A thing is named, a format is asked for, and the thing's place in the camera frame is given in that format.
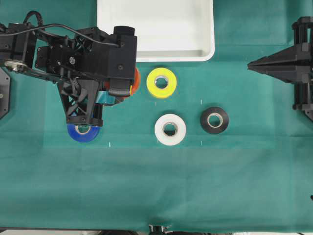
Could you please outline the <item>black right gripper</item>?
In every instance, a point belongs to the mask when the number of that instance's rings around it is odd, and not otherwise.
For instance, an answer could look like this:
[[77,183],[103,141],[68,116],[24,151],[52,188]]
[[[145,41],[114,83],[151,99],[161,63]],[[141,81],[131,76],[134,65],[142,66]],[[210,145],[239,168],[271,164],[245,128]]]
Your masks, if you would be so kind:
[[292,24],[294,45],[248,64],[248,69],[295,84],[293,109],[313,115],[313,18]]

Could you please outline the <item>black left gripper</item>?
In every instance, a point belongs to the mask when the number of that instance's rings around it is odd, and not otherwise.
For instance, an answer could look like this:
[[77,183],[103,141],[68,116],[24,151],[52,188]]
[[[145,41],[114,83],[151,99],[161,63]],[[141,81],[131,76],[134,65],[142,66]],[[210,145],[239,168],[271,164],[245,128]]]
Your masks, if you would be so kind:
[[73,38],[42,29],[34,34],[46,46],[37,49],[32,76],[53,82],[71,79],[57,84],[67,124],[103,126],[102,108],[96,105],[99,83],[109,82],[112,96],[130,96],[136,35],[108,34],[97,27],[77,30]]

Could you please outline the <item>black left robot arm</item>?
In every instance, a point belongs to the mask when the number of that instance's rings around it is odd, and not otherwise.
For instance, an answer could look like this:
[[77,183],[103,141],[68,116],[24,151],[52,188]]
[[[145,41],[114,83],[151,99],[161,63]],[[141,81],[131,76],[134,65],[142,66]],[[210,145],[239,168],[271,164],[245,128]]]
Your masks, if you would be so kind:
[[0,27],[0,65],[16,73],[55,83],[67,124],[103,125],[97,98],[106,92],[118,104],[139,86],[135,29],[116,26],[112,34],[97,27],[74,37],[49,33],[29,22]]

